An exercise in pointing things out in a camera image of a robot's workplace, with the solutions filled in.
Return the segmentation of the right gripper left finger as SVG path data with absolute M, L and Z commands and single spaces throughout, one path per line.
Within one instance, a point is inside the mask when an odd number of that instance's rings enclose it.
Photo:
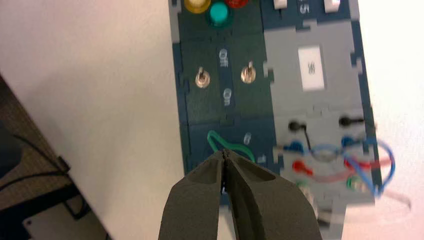
M 217 151 L 170 189 L 158 239 L 217 239 L 223 167 L 223 153 Z

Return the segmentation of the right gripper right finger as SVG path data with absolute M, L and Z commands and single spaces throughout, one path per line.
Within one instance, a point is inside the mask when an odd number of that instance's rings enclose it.
M 292 182 L 225 150 L 225 190 L 238 240 L 320 240 L 312 205 Z

